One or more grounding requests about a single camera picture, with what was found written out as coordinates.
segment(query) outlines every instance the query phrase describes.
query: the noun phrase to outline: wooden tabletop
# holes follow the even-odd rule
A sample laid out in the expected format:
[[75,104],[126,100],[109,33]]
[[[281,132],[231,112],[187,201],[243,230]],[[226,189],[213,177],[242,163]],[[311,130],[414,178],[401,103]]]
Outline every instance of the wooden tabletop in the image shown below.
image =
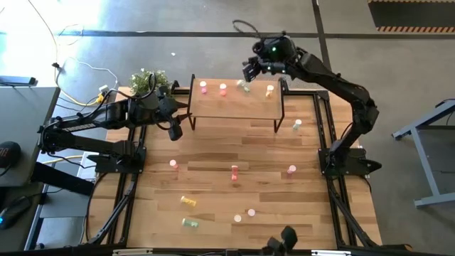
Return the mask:
[[[176,99],[185,102],[188,96]],[[167,132],[148,126],[146,166],[136,190],[128,247],[259,249],[290,225],[299,237],[296,249],[336,248],[326,180],[319,170],[313,100],[285,96],[284,108],[286,117],[276,134],[268,120],[202,118],[195,131],[185,120],[183,136],[172,142]],[[331,108],[339,136],[351,121],[350,106],[331,94]],[[297,131],[292,129],[295,119],[302,120]],[[127,134],[126,129],[108,131],[107,140],[126,139]],[[172,159],[178,171],[169,166]],[[291,164],[297,171],[290,176]],[[237,181],[230,178],[232,165],[239,166]],[[91,235],[112,211],[118,178],[107,174],[95,191]],[[346,185],[353,215],[370,238],[381,243],[366,182],[347,176]],[[196,207],[182,204],[181,196],[196,200]],[[247,215],[251,208],[254,217]],[[239,223],[234,221],[237,214],[242,216]],[[182,226],[183,218],[199,227]],[[348,241],[344,218],[340,222]],[[123,215],[117,239],[122,225]]]
[[[207,83],[207,92],[201,92],[200,82]],[[220,84],[226,84],[226,96],[220,95]],[[273,93],[266,97],[267,86]],[[281,119],[282,98],[278,81],[254,80],[250,91],[237,86],[237,80],[195,78],[191,94],[190,112],[193,117],[222,117],[245,119]]]

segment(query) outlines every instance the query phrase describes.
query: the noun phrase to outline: black robotic arm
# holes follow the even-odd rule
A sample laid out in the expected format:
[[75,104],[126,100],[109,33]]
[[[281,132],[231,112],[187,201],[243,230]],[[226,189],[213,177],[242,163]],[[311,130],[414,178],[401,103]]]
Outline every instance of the black robotic arm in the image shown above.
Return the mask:
[[259,73],[287,74],[292,79],[314,82],[350,103],[353,122],[346,135],[332,143],[330,149],[320,151],[322,168],[326,175],[366,175],[381,167],[378,162],[365,159],[364,149],[350,147],[361,134],[373,128],[379,111],[368,91],[332,73],[322,61],[304,49],[298,48],[285,32],[282,35],[261,40],[253,45],[257,55],[243,63],[247,82]]

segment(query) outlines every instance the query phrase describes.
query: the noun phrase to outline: desk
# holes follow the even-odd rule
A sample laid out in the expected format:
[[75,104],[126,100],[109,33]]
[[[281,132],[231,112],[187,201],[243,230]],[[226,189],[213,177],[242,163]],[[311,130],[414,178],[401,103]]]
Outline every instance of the desk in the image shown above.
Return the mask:
[[52,116],[58,87],[0,87],[0,143],[21,146],[21,160],[0,178],[0,186],[23,186],[30,181],[39,148],[37,133]]
[[[129,92],[124,87],[120,90]],[[339,135],[351,121],[350,105],[335,95],[330,97]],[[176,95],[176,99],[187,102],[188,96]],[[314,101],[287,95],[284,110],[286,117],[276,134],[267,120],[204,118],[195,131],[189,122],[183,122],[183,136],[172,142],[167,132],[149,126],[147,158],[136,189],[127,246],[258,249],[291,225],[299,236],[296,249],[335,248],[326,180],[319,170]],[[296,131],[292,129],[295,119],[302,120]],[[126,139],[127,135],[127,129],[109,131],[107,140]],[[178,171],[169,166],[171,159],[180,166]],[[288,176],[291,164],[297,171]],[[239,166],[236,182],[230,179],[231,165]],[[91,235],[113,209],[118,178],[119,174],[107,174],[95,191],[89,217]],[[353,215],[381,243],[367,184],[351,176],[346,177],[346,184]],[[181,204],[181,196],[196,200],[196,207]],[[247,215],[250,208],[256,210],[255,217]],[[242,216],[242,222],[234,221],[236,214]],[[182,218],[199,222],[199,228],[183,227]],[[120,216],[117,237],[122,226]],[[343,218],[341,227],[347,241]]]
[[[21,146],[21,160],[0,178],[5,190],[3,209],[19,196],[33,195],[43,190],[42,183],[30,183],[39,149],[40,125],[50,118],[60,90],[57,87],[0,87],[0,142],[13,141]],[[39,198],[11,228],[0,230],[0,252],[23,250]]]

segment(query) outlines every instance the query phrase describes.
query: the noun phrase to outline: cable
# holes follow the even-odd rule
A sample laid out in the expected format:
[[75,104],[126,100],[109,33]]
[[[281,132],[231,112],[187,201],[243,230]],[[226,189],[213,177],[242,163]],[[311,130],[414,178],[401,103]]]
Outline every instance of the cable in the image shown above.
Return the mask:
[[88,229],[88,220],[89,220],[89,211],[90,211],[90,204],[92,202],[92,198],[93,198],[93,194],[95,193],[95,189],[97,188],[97,185],[100,183],[100,181],[106,176],[106,173],[103,173],[103,174],[100,174],[100,177],[96,180],[94,186],[93,186],[93,189],[92,189],[92,193],[90,194],[89,198],[88,198],[88,202],[87,202],[87,211],[85,213],[85,239],[89,240],[89,229]]
[[[97,98],[98,98],[98,96],[93,97],[89,102],[91,102],[92,100],[97,99]],[[77,105],[76,103],[74,103],[74,102],[72,102],[70,100],[66,100],[66,99],[64,99],[62,97],[59,97],[59,99],[62,100],[62,101]],[[85,107],[98,107],[98,106],[93,106],[92,104],[94,104],[94,103],[98,103],[98,102],[95,101],[95,102],[92,102],[92,103],[87,103],[87,106],[85,106]]]
[[[76,159],[76,158],[82,158],[83,156],[65,156],[66,159]],[[42,164],[53,164],[53,163],[58,163],[59,161],[64,161],[64,159],[56,159],[56,160],[50,160],[50,161],[45,161]]]
[[[151,78],[152,78],[152,76],[154,77],[154,84],[153,84],[153,85],[151,84]],[[119,90],[110,89],[110,90],[107,92],[107,94],[105,95],[105,98],[102,99],[102,101],[101,101],[101,103],[98,105],[98,107],[97,107],[95,110],[93,110],[90,114],[86,115],[86,116],[83,117],[83,118],[88,118],[88,117],[93,116],[93,115],[101,108],[101,106],[105,103],[106,99],[107,99],[108,96],[111,94],[111,92],[117,92],[117,93],[119,93],[119,94],[121,94],[121,95],[123,95],[123,96],[125,96],[125,97],[127,97],[127,98],[129,98],[129,99],[133,99],[133,100],[142,100],[142,99],[147,98],[148,96],[150,96],[150,95],[153,93],[153,91],[154,91],[155,88],[156,88],[156,84],[157,84],[157,81],[156,81],[155,73],[151,73],[151,74],[149,75],[149,88],[150,88],[150,91],[149,91],[147,94],[145,94],[144,96],[141,96],[141,97],[131,97],[131,96],[129,96],[129,95],[124,94],[123,92],[121,92],[121,91],[119,91]]]
[[344,134],[346,133],[346,131],[348,131],[348,128],[351,127],[352,125],[353,125],[352,122],[350,124],[348,124],[348,126],[344,129],[344,132],[341,134],[340,139],[342,139],[344,137]]
[[366,181],[366,183],[368,184],[368,188],[370,188],[370,193],[371,193],[371,184],[370,184],[370,182],[369,182],[369,181],[366,179],[366,177],[364,177],[364,176],[359,175],[359,177],[360,177],[361,179],[363,179],[364,181]]
[[[244,24],[244,25],[247,25],[249,26],[252,30],[255,31],[255,34],[254,33],[251,33],[251,32],[244,32],[242,31],[240,28],[238,28],[235,24],[236,23],[241,23],[241,24]],[[242,21],[242,20],[233,20],[232,21],[232,25],[234,26],[234,29],[239,32],[239,33],[243,33],[243,34],[246,34],[246,35],[249,35],[253,38],[261,38],[261,33],[259,33],[259,31],[251,24],[251,23],[248,23],[246,21]]]
[[11,165],[8,165],[8,166],[5,168],[5,170],[0,174],[0,177],[2,177],[3,175],[5,175],[5,174],[9,171],[10,168],[11,168]]
[[450,113],[449,117],[447,117],[446,125],[449,125],[449,120],[450,120],[450,117],[452,117],[452,114],[453,114],[453,112]]
[[62,106],[62,105],[59,105],[59,104],[55,104],[55,105],[57,105],[57,106],[59,106],[59,107],[62,107],[62,108],[64,108],[64,109],[67,109],[67,110],[74,110],[74,111],[76,111],[76,112],[82,112],[82,111],[84,111],[84,109],[85,109],[86,107],[90,107],[91,104],[96,104],[97,101],[94,101],[94,102],[92,102],[92,103],[89,103],[89,102],[91,102],[92,100],[97,99],[97,98],[98,98],[98,96],[91,98],[81,110],[76,110],[76,109],[73,109],[73,108],[71,108],[71,107],[66,107],[66,106]]
[[[68,93],[66,93],[63,88],[61,86],[59,86],[58,84],[58,76],[60,74],[60,66],[58,64],[58,45],[57,45],[57,41],[55,40],[55,36],[54,34],[52,33],[49,25],[47,24],[47,22],[44,20],[44,18],[41,16],[40,12],[38,11],[38,9],[33,5],[33,3],[31,2],[31,0],[28,0],[29,4],[33,7],[33,9],[35,10],[35,12],[38,14],[38,16],[40,16],[41,20],[44,22],[46,28],[48,29],[49,31],[49,34],[50,36],[52,37],[52,40],[54,42],[54,46],[55,46],[55,62],[52,64],[52,66],[55,68],[54,69],[54,81],[55,81],[55,85],[57,85],[57,87],[60,88],[60,91],[64,94],[64,96],[68,97],[68,99],[70,99],[71,101],[73,101],[75,104],[79,105],[79,106],[87,106],[87,104],[84,104],[84,103],[81,103],[81,102],[78,102],[76,99],[74,99],[73,97],[69,96]],[[117,76],[114,75],[114,73],[112,73],[110,70],[108,70],[114,77],[115,77],[115,85],[117,86]]]
[[75,109],[73,109],[73,108],[71,108],[71,107],[65,107],[65,106],[62,106],[62,105],[59,105],[59,104],[55,104],[55,106],[57,106],[57,107],[62,107],[62,108],[67,109],[67,110],[74,110],[74,111],[76,111],[76,112],[80,112],[80,111],[81,111],[81,110],[75,110]]
[[[60,36],[63,34],[63,32],[65,32],[65,30],[66,30],[68,27],[77,26],[77,25],[80,25],[80,24],[73,24],[73,25],[68,25],[68,26],[66,26],[66,27],[58,34],[58,37],[60,37]],[[72,43],[67,43],[67,44],[66,44],[67,46],[73,45],[74,43],[76,43],[77,41],[79,41],[81,38],[84,37],[84,25],[80,25],[80,26],[82,26],[82,28],[80,29],[80,34],[77,36],[77,38],[76,38],[75,41],[73,41]]]
[[88,169],[88,168],[96,167],[96,165],[93,165],[93,166],[83,166],[82,164],[78,164],[78,163],[75,163],[75,162],[73,162],[73,161],[70,161],[70,160],[66,159],[65,157],[63,157],[63,156],[51,155],[51,154],[49,154],[49,152],[48,152],[48,156],[50,156],[50,157],[57,157],[57,158],[59,158],[59,159],[62,159],[63,161],[67,161],[67,162],[70,163],[70,164],[75,164],[75,165],[79,166],[79,167],[82,168],[82,169]]
[[96,67],[92,67],[89,63],[85,63],[85,62],[82,62],[80,60],[78,60],[77,58],[74,58],[74,57],[68,57],[69,59],[72,59],[74,60],[75,62],[79,63],[79,64],[83,64],[83,65],[86,65],[87,67],[93,69],[93,70],[98,70],[98,71],[107,71],[109,72],[114,78],[115,78],[115,85],[114,85],[114,88],[117,87],[119,81],[118,81],[118,78],[117,76],[109,69],[109,68],[96,68]]

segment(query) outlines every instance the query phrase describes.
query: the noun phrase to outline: small wooden table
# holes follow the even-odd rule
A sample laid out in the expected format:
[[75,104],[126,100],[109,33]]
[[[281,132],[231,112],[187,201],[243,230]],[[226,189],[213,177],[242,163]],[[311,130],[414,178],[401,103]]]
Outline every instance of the small wooden table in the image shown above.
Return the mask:
[[[202,93],[200,82],[206,82],[207,92]],[[220,85],[226,84],[226,95],[220,94]],[[250,91],[237,85],[237,80],[203,79],[191,77],[188,113],[191,129],[196,128],[196,117],[268,119],[273,120],[275,133],[284,119],[283,90],[286,80],[254,80]],[[274,90],[266,97],[267,86]]]

